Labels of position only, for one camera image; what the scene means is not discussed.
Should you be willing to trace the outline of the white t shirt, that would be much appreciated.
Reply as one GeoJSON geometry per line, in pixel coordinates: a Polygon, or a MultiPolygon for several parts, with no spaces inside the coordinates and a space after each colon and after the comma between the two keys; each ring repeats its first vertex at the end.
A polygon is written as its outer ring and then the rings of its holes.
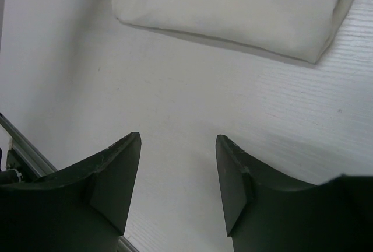
{"type": "Polygon", "coordinates": [[[200,34],[316,63],[354,0],[112,0],[125,24],[200,34]]]}

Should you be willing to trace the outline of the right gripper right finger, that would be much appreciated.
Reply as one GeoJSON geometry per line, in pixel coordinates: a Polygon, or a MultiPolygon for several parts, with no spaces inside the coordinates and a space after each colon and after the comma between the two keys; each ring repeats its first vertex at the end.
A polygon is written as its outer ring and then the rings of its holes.
{"type": "Polygon", "coordinates": [[[216,162],[227,236],[235,251],[371,251],[372,177],[320,185],[288,176],[225,135],[216,162]]]}

